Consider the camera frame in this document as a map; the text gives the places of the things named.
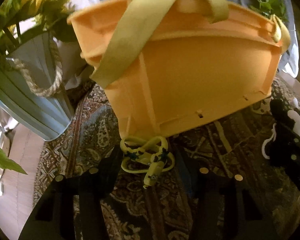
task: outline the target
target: paisley pattern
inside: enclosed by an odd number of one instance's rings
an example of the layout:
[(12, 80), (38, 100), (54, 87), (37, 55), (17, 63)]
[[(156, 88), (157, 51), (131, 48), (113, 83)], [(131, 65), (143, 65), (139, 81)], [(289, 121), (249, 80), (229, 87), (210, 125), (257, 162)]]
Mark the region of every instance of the paisley pattern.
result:
[[(77, 176), (98, 165), (120, 142), (117, 119), (96, 84), (79, 102), (69, 128), (42, 150), (34, 203), (55, 175)], [(285, 106), (296, 95), (276, 76), (272, 97)], [(191, 158), (218, 175), (241, 174), (272, 216), (277, 232), (288, 237), (300, 221), (300, 192), (283, 169), (269, 166), (261, 155), (274, 119), (267, 98), (218, 121), (174, 136)], [(188, 199), (178, 169), (163, 173), (155, 186), (143, 189), (143, 174), (120, 171), (111, 194), (101, 203), (110, 239), (188, 239), (196, 215), (196, 199)], [(216, 226), (222, 228), (223, 204)], [(77, 239), (81, 239), (78, 199), (74, 198)]]

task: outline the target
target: basket handle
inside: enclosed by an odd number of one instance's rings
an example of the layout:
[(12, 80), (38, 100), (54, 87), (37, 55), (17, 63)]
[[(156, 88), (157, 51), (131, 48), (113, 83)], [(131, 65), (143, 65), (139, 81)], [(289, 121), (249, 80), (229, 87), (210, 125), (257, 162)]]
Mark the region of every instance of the basket handle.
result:
[[(176, 0), (132, 0), (119, 20), (109, 45), (91, 79), (106, 88), (116, 81), (138, 57), (154, 30)], [(226, 20), (226, 0), (207, 0), (212, 23)]]
[(291, 44), (291, 37), (288, 28), (284, 25), (282, 20), (275, 14), (271, 15), (270, 21), (272, 21), (275, 25), (274, 35), (272, 39), (275, 43), (278, 43), (282, 40), (282, 50), (281, 54), (285, 53), (290, 44)]

